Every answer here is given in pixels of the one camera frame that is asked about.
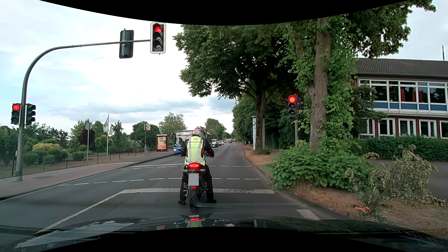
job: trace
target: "building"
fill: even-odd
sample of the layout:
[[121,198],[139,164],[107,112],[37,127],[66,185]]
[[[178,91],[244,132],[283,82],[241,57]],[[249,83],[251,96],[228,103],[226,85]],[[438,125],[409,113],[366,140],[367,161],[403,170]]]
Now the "building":
[[352,85],[377,91],[375,110],[388,114],[367,120],[360,138],[424,135],[448,139],[448,61],[360,59]]

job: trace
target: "blue bus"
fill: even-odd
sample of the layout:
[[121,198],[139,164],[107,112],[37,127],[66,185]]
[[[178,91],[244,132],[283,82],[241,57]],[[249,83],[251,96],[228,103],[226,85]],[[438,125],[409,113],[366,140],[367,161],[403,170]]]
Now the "blue bus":
[[[193,136],[193,130],[178,130],[171,134],[170,139],[174,144],[174,153],[180,153],[184,142]],[[207,140],[211,143],[211,134],[207,133]]]

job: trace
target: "license plate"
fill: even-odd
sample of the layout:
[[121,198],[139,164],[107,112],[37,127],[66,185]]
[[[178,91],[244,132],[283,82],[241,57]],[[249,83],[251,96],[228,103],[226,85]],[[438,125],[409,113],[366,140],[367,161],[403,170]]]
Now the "license plate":
[[188,185],[198,186],[199,185],[199,173],[189,173],[188,174]]

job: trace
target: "yellow vest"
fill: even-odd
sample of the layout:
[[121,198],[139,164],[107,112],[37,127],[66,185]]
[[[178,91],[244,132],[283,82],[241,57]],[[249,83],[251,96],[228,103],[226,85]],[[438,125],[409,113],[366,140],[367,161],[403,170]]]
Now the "yellow vest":
[[202,150],[204,149],[205,141],[198,137],[192,136],[187,143],[187,156],[185,157],[185,165],[191,163],[199,163],[205,165],[205,158],[202,155]]

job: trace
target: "red and white helmet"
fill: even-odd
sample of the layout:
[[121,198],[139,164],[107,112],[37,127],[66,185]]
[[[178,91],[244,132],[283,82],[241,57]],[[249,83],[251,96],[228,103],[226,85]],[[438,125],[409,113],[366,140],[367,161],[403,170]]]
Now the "red and white helmet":
[[204,127],[201,127],[201,126],[198,126],[194,129],[193,135],[196,135],[204,140],[207,139],[207,131],[205,130]]

